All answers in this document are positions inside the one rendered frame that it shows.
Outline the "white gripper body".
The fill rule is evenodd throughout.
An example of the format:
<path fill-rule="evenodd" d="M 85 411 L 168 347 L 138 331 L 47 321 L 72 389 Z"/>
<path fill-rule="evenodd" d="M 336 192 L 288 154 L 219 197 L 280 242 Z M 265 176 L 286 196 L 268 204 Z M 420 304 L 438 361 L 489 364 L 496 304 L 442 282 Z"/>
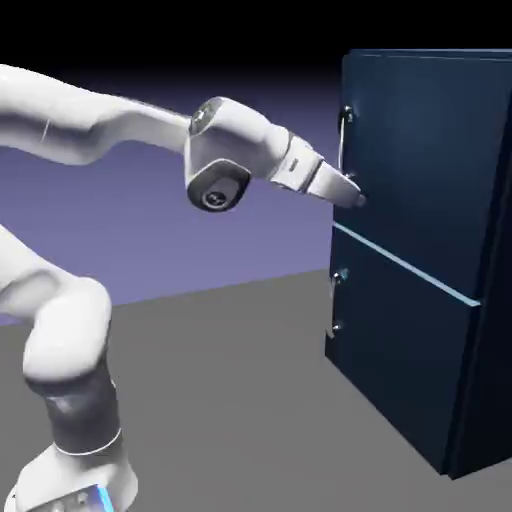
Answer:
<path fill-rule="evenodd" d="M 309 184 L 309 194 L 337 207 L 352 208 L 356 206 L 361 189 L 338 169 L 322 161 Z"/>

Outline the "dark blue cabinet door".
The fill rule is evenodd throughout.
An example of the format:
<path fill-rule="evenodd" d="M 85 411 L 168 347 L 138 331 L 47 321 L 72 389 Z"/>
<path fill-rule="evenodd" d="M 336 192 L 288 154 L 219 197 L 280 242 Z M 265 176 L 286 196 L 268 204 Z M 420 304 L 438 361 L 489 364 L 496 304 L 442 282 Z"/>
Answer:
<path fill-rule="evenodd" d="M 447 473 L 478 302 L 332 231 L 326 355 L 439 473 Z"/>
<path fill-rule="evenodd" d="M 339 221 L 479 299 L 512 159 L 512 52 L 354 50 L 341 100 L 366 203 Z"/>

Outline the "dark blue cabinet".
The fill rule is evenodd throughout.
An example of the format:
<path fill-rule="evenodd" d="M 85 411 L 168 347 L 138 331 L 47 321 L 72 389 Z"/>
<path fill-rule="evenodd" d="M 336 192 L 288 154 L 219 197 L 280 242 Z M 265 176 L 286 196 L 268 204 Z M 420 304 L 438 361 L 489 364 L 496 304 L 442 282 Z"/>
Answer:
<path fill-rule="evenodd" d="M 325 354 L 439 473 L 512 457 L 512 50 L 344 57 Z"/>

